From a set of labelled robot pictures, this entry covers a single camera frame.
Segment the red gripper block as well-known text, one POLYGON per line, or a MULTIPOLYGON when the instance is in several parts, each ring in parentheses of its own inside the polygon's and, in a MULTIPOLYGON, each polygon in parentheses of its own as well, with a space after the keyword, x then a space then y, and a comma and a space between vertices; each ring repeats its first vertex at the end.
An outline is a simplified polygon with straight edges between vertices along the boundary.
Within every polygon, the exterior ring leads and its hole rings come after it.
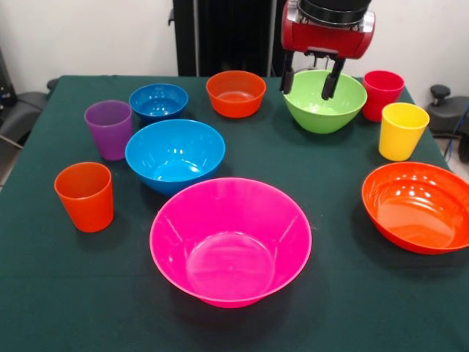
POLYGON ((295 52, 324 53, 337 57, 325 79, 321 97, 333 98, 344 68, 345 59, 360 59, 374 36, 376 16, 372 11, 352 27, 329 27, 307 21, 296 7, 285 7, 282 14, 281 44, 285 50, 280 91, 290 93, 295 72, 292 60, 295 52))

